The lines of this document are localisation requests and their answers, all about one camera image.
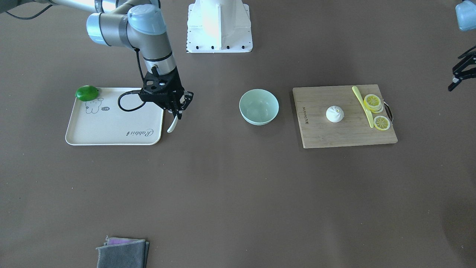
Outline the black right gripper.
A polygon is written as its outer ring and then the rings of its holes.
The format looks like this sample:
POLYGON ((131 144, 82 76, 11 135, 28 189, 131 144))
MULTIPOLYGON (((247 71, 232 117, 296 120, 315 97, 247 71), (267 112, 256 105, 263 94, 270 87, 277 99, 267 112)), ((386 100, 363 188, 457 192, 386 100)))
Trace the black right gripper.
POLYGON ((192 102, 194 93, 183 88, 180 75, 175 67, 167 74, 160 74, 153 66, 143 79, 139 98, 143 102, 153 102, 160 108, 170 111, 177 120, 192 102))

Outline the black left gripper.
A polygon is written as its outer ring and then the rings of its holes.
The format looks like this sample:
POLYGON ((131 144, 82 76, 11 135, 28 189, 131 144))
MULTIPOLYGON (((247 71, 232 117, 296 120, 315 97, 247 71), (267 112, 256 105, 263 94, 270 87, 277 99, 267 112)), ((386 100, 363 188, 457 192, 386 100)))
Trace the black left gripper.
POLYGON ((460 56, 459 63, 452 68, 452 83, 448 86, 448 91, 452 92, 462 81, 476 77, 476 46, 468 49, 460 56))

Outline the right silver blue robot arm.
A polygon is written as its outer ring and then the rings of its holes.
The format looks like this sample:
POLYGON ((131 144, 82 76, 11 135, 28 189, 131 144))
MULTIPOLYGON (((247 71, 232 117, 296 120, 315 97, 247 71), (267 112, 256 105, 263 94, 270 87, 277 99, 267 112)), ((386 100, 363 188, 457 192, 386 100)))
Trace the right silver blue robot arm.
POLYGON ((90 39, 109 47, 125 47, 142 56, 147 67, 141 90, 143 103, 153 102, 180 120, 193 99, 181 83, 158 0, 46 0, 90 11, 86 28, 90 39))

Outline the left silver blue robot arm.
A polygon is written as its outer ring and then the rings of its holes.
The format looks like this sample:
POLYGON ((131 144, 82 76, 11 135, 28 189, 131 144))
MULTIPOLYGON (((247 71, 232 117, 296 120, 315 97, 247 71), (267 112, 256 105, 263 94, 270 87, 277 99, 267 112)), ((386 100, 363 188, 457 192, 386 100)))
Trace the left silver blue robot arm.
MULTIPOLYGON (((474 0, 463 0, 455 7, 459 30, 467 32, 476 28, 476 4, 474 0)), ((462 81, 476 77, 476 52, 473 46, 463 52, 460 60, 452 67, 452 82, 448 86, 448 91, 452 92, 462 81)))

